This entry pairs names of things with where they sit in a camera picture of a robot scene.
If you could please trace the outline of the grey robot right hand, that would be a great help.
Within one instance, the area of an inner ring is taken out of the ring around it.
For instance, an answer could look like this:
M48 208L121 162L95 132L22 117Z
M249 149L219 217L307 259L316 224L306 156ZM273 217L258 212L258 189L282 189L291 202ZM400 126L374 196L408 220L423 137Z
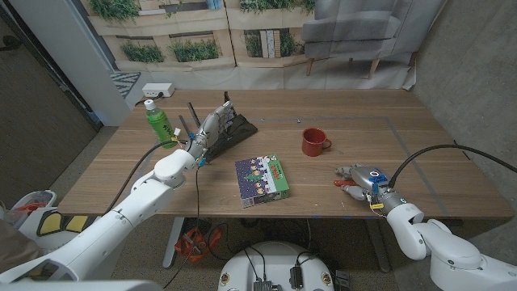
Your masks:
M378 167L355 164L335 170L341 179L334 184L356 200L366 200L369 208L377 215L385 217L398 205L407 201L389 187L391 181L387 173Z

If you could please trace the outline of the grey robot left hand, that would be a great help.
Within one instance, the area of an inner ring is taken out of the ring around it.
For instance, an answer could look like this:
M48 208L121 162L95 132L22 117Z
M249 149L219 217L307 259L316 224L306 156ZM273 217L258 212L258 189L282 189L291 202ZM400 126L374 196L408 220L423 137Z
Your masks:
M191 139L185 150L194 158L200 158L211 146L215 144L219 136L233 123L235 111L232 101L226 101L213 113L209 114L198 128L194 138Z

